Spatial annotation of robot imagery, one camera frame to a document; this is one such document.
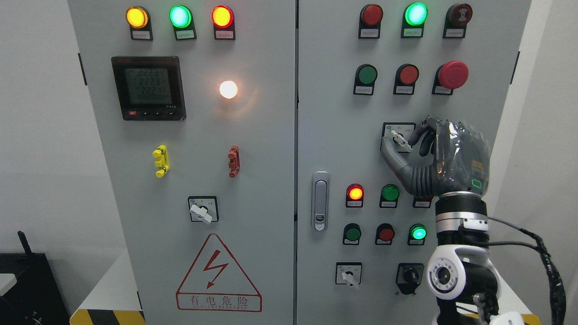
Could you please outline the gray robotic hand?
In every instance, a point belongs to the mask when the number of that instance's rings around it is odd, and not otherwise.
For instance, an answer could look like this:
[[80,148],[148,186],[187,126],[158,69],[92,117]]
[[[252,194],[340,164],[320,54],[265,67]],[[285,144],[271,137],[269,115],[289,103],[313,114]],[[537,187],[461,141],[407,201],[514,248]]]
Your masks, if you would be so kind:
[[421,140],[420,156],[433,154],[431,165],[415,167],[402,157],[392,133],[381,138],[380,152],[406,191],[416,198],[466,191],[483,197],[489,184],[490,150],[470,125],[427,116],[407,144]]

